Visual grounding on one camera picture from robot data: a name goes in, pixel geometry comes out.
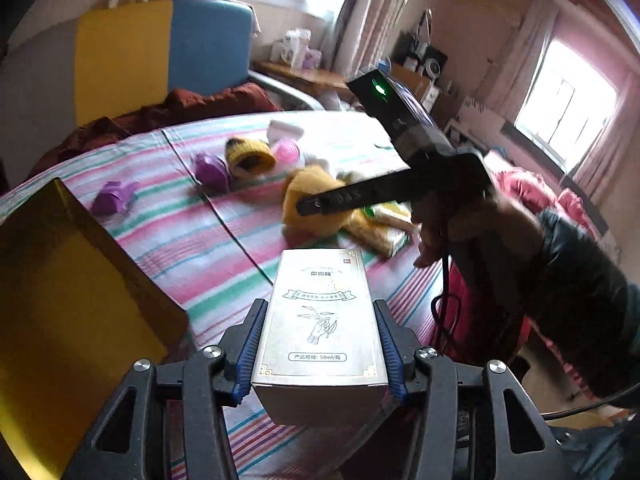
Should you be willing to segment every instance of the bed headboard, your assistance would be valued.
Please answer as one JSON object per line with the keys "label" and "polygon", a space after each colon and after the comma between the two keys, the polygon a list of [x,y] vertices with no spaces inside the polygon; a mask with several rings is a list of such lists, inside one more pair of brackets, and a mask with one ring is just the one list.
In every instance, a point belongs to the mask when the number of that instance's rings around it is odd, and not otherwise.
{"label": "bed headboard", "polygon": [[0,65],[0,157],[9,183],[81,124],[212,94],[248,75],[253,14],[225,0],[159,0],[55,25]]}

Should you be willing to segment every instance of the blue headboard panel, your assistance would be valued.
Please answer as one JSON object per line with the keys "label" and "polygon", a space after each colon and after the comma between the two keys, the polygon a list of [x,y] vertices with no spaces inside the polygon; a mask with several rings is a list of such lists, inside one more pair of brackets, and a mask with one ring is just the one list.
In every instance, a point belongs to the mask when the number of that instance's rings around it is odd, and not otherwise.
{"label": "blue headboard panel", "polygon": [[210,95],[243,83],[254,31],[251,9],[224,0],[175,0],[168,90]]}

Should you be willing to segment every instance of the white box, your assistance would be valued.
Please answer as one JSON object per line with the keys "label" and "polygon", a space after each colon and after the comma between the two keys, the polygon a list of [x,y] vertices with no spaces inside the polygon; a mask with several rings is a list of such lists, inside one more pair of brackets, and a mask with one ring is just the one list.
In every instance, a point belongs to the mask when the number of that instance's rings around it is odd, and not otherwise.
{"label": "white box", "polygon": [[387,388],[360,251],[283,251],[252,385],[276,424],[367,420]]}

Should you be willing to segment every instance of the person's hand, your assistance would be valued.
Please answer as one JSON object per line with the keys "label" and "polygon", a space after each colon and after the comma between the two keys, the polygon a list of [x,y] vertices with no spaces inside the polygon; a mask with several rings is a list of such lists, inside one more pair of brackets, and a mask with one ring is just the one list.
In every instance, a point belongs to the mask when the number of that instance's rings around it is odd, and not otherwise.
{"label": "person's hand", "polygon": [[412,222],[420,229],[420,256],[415,267],[428,267],[446,251],[442,237],[452,242],[471,240],[484,232],[494,231],[505,247],[517,258],[528,262],[542,246],[542,230],[536,217],[524,206],[496,190],[491,196],[463,206],[452,218],[444,218],[435,192],[412,203]]}

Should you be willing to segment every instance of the yellow box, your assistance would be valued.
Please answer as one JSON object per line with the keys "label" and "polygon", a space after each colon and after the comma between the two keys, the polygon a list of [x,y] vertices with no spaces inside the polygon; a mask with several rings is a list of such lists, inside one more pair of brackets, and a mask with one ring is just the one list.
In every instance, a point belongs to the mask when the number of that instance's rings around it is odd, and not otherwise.
{"label": "yellow box", "polygon": [[0,226],[0,433],[33,480],[62,476],[139,358],[188,318],[54,179]]}

